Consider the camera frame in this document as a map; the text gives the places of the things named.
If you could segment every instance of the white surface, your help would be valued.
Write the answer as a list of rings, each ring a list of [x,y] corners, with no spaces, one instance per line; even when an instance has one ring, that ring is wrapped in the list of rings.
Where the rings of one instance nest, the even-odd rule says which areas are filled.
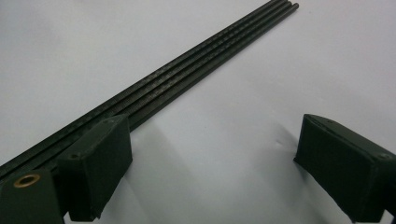
[[[1,1],[0,164],[264,3]],[[131,134],[94,223],[350,223],[292,159],[304,113],[396,152],[396,2],[299,3]]]

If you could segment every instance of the white background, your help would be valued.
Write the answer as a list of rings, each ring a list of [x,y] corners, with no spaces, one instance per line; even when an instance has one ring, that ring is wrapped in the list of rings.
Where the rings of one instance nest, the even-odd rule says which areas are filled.
[[[0,1],[0,164],[264,3]],[[396,152],[396,2],[299,3],[131,133],[94,223],[350,223],[292,159],[304,113]]]

